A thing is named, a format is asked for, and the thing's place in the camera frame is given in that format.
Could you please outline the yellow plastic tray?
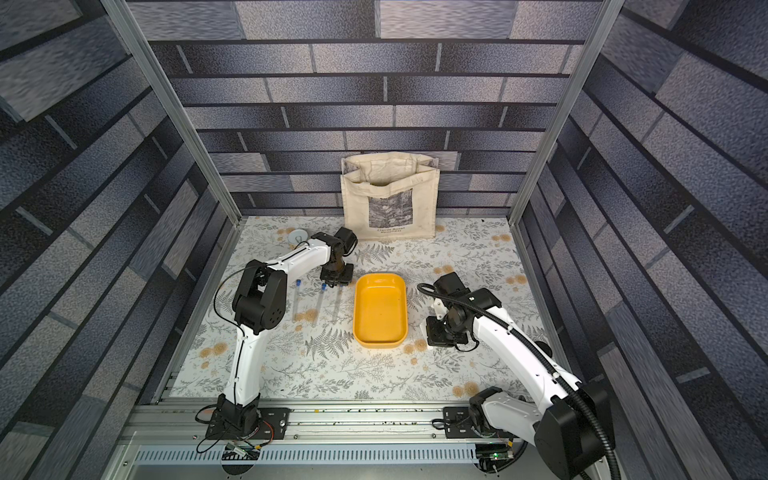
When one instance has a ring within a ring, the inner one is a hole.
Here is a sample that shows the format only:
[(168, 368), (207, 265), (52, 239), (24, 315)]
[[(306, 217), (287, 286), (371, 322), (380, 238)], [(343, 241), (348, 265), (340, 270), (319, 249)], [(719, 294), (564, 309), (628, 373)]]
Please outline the yellow plastic tray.
[(368, 349), (399, 346), (408, 334), (405, 281), (394, 273), (369, 273), (355, 287), (353, 334)]

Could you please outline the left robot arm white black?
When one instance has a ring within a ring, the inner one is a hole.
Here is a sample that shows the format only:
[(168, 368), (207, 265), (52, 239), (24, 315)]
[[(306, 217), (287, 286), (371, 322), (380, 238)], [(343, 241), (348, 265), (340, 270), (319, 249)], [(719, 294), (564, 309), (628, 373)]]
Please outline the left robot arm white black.
[(289, 285), (316, 268), (327, 286), (348, 285), (354, 266), (346, 257), (356, 245), (354, 232), (341, 227), (333, 235), (316, 233), (280, 257), (252, 260), (236, 272), (240, 280), (230, 320), (237, 328), (235, 357), (230, 379), (205, 422), (208, 438), (247, 440), (266, 424), (259, 411), (261, 367), (271, 334), (286, 315)]

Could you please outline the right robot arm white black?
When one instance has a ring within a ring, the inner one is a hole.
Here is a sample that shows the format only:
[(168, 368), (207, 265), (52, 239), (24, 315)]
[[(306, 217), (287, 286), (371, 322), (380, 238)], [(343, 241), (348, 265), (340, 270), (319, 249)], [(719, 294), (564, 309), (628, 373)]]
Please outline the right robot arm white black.
[(603, 386), (584, 382), (560, 366), (490, 290), (472, 291), (455, 273), (420, 283), (417, 289), (432, 300), (433, 313), (426, 320), (429, 345), (460, 352), (467, 343), (489, 347), (531, 397), (525, 402), (498, 387), (473, 396), (469, 416), (480, 434), (504, 432), (533, 445), (560, 479), (586, 478), (599, 462), (606, 463), (610, 478), (621, 478), (610, 399)]

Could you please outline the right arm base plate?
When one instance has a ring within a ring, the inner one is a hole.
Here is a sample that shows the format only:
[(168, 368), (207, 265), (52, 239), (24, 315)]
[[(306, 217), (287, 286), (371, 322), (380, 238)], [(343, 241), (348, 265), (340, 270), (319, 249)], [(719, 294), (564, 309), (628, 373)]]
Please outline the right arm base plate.
[(516, 436), (504, 430), (480, 426), (470, 415), (468, 406), (444, 407), (439, 418), (431, 421), (432, 426), (445, 434), (448, 439), (515, 439)]

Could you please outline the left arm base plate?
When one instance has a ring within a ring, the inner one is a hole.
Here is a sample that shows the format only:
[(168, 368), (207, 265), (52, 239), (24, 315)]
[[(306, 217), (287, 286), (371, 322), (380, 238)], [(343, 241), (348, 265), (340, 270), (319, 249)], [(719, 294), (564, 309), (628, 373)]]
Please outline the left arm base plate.
[(260, 408), (260, 418), (256, 426), (248, 433), (243, 433), (236, 427), (227, 424), (218, 410), (214, 410), (205, 438), (207, 440), (248, 440), (261, 441), (282, 440), (289, 419), (288, 408)]

